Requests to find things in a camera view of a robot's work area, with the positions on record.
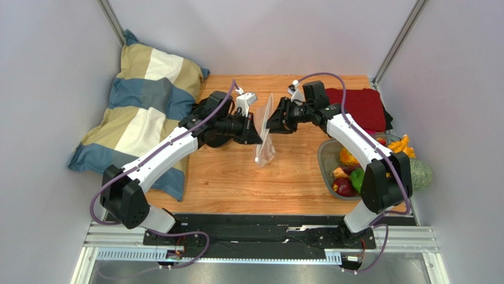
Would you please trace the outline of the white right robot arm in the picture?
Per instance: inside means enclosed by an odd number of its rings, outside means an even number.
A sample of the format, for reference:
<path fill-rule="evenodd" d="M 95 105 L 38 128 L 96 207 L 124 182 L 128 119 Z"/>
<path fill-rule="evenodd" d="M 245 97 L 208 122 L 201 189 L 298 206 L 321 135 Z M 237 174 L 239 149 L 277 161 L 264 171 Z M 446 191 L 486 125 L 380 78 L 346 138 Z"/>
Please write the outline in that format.
<path fill-rule="evenodd" d="M 342 228 L 360 233 L 394 206 L 408 204 L 413 193 L 409 157 L 401 151 L 394 153 L 367 134 L 343 104 L 331 104 L 321 81 L 298 87 L 297 80 L 289 85 L 290 97 L 280 100 L 266 127 L 270 133 L 291 134 L 298 124 L 310 122 L 356 158 L 364 170 L 361 200 L 344 217 Z"/>

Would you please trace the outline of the green bell pepper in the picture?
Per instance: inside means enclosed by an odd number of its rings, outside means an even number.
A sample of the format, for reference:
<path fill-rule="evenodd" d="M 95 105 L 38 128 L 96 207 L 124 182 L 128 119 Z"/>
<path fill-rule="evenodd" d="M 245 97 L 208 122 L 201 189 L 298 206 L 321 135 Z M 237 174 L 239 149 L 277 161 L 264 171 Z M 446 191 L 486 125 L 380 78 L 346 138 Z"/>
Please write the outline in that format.
<path fill-rule="evenodd" d="M 353 188 L 356 190 L 358 194 L 361 193 L 361 187 L 364 180 L 364 170 L 362 168 L 356 168 L 350 174 L 350 180 Z"/>

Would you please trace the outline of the dark red sweet potato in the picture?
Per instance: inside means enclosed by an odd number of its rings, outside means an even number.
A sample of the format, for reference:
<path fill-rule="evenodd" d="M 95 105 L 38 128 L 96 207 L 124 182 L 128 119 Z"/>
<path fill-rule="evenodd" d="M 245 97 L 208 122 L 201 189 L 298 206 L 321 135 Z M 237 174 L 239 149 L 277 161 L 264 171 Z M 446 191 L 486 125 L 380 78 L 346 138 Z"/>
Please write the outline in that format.
<path fill-rule="evenodd" d="M 338 178 L 349 179 L 351 173 L 353 171 L 355 171 L 356 169 L 361 169 L 361 166 L 360 165 L 355 165 L 355 166 L 340 166 L 340 167 L 334 169 L 332 171 L 331 175 L 332 175 L 332 177 L 334 179 L 338 179 Z"/>

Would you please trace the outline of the clear dotted zip top bag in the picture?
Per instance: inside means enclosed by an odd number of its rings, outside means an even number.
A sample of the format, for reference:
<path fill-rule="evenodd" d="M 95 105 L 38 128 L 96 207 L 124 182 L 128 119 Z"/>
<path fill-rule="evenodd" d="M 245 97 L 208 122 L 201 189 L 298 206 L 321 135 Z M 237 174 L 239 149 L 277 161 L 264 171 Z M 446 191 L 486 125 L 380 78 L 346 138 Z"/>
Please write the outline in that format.
<path fill-rule="evenodd" d="M 276 154 L 272 136 L 270 130 L 267 128 L 267 120 L 271 117 L 274 112 L 273 108 L 274 95 L 271 93 L 265 105 L 259 107 L 255 114 L 254 123 L 256 130 L 262 139 L 262 143 L 256 145 L 255 151 L 255 163 L 259 167 L 264 167 L 265 165 L 272 162 Z"/>

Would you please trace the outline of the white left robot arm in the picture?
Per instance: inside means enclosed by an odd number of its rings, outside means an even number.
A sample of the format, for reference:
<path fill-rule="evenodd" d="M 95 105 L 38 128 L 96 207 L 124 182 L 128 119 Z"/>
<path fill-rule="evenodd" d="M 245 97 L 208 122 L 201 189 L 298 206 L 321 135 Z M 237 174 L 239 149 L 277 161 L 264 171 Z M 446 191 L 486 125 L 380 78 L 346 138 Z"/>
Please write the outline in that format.
<path fill-rule="evenodd" d="M 218 138 L 245 145 L 261 144 L 254 114 L 249 110 L 256 101 L 254 93 L 242 93 L 233 99 L 228 93 L 213 92 L 146 154 L 123 167 L 110 165 L 94 200 L 127 229 L 142 227 L 169 233 L 177 222 L 174 215 L 150 205 L 146 192 L 177 162 Z"/>

